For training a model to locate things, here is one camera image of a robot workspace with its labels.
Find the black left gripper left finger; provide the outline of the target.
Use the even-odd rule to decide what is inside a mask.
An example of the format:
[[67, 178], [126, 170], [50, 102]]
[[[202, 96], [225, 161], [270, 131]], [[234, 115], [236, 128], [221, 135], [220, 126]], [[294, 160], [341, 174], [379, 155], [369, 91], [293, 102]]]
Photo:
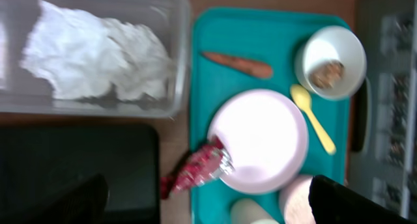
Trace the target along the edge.
[[34, 224], [97, 224], [104, 217], [109, 187], [103, 175], [94, 175], [38, 206]]

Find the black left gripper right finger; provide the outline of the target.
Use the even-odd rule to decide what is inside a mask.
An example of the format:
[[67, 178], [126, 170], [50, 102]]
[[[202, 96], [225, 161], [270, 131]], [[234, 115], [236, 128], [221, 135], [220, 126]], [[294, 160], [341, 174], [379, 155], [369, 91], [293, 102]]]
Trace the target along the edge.
[[410, 224], [324, 175], [312, 178], [308, 200], [316, 224]]

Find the white plastic cup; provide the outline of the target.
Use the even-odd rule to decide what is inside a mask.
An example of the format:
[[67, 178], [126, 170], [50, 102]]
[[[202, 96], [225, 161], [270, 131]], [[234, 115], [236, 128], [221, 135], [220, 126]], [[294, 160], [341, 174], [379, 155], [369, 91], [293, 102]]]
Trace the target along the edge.
[[252, 199], [240, 199], [231, 207], [231, 224], [280, 224]]

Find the red foil wrapper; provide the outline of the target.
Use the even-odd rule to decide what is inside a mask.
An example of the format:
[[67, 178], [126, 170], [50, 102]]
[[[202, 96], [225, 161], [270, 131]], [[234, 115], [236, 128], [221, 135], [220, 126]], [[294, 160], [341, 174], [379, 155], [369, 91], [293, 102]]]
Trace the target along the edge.
[[234, 171], [225, 145], [214, 135], [195, 152], [187, 152], [175, 168], [160, 179], [161, 199], [205, 185]]

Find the brown food lump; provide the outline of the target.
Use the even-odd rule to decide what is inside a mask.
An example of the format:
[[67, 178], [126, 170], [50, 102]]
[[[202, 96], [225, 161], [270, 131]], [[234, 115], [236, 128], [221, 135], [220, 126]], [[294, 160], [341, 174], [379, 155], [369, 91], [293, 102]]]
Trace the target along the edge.
[[320, 89], [331, 89], [344, 76], [345, 67], [339, 61], [328, 61], [309, 74], [309, 81]]

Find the white bowl with food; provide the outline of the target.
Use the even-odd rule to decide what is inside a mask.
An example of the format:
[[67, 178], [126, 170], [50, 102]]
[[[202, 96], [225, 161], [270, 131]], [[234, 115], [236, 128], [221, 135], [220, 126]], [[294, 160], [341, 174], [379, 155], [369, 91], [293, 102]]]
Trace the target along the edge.
[[[310, 81], [310, 74], [329, 62], [339, 62], [344, 71], [341, 80], [332, 88], [320, 89]], [[294, 70], [298, 82], [308, 91], [327, 100], [352, 96], [365, 80], [367, 58], [357, 36], [341, 26], [319, 29], [295, 53]]]

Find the white napkin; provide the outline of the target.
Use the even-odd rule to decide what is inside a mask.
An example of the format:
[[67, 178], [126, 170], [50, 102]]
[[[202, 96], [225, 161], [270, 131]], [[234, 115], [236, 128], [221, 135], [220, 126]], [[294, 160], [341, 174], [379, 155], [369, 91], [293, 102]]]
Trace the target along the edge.
[[149, 27], [43, 0], [38, 5], [20, 66], [47, 80], [55, 99], [99, 98], [111, 89], [121, 101], [167, 96], [171, 59]]

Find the orange carrot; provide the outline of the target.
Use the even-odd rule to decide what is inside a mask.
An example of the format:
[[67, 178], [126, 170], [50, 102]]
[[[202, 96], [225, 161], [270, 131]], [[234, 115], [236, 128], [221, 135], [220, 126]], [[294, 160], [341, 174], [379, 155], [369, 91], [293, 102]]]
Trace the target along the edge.
[[214, 63], [230, 67], [249, 76], [266, 79], [273, 75], [272, 67], [261, 61], [208, 51], [204, 51], [202, 55]]

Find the grey dishwasher rack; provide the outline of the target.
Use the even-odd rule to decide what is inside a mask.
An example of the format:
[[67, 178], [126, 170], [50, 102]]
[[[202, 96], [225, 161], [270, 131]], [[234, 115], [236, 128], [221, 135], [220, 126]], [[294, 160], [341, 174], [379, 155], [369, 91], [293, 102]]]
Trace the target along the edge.
[[358, 0], [367, 73], [356, 94], [348, 185], [416, 221], [416, 0]]

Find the black plastic tray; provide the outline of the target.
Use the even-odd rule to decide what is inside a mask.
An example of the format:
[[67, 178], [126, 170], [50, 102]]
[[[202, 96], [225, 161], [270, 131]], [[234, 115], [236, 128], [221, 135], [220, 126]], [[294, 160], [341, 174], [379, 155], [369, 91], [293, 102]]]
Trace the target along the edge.
[[146, 124], [1, 128], [1, 222], [94, 175], [109, 187], [100, 223], [159, 223], [159, 138]]

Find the large white plate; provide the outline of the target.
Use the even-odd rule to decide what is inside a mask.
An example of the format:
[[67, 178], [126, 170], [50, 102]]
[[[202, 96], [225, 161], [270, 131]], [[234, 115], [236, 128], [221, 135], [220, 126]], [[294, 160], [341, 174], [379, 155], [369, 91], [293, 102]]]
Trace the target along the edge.
[[286, 96], [268, 89], [244, 91], [224, 103], [207, 132], [223, 143], [233, 172], [221, 180], [246, 194], [264, 194], [288, 184], [308, 153], [303, 114]]

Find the yellow plastic spoon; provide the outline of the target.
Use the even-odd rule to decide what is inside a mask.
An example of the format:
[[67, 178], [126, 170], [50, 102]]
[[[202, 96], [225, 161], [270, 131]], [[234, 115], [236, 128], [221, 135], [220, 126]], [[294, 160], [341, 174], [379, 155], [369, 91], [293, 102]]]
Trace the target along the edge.
[[336, 146], [312, 111], [310, 93], [303, 86], [294, 84], [290, 88], [290, 94], [296, 106], [305, 112], [324, 150], [329, 155], [334, 155], [336, 153]]

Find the clear plastic bin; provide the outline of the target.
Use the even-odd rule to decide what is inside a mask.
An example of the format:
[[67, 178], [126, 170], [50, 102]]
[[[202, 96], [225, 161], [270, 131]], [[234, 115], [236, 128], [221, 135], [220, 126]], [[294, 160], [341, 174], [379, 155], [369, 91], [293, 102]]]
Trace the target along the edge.
[[1, 0], [1, 110], [170, 117], [189, 31], [188, 0]]

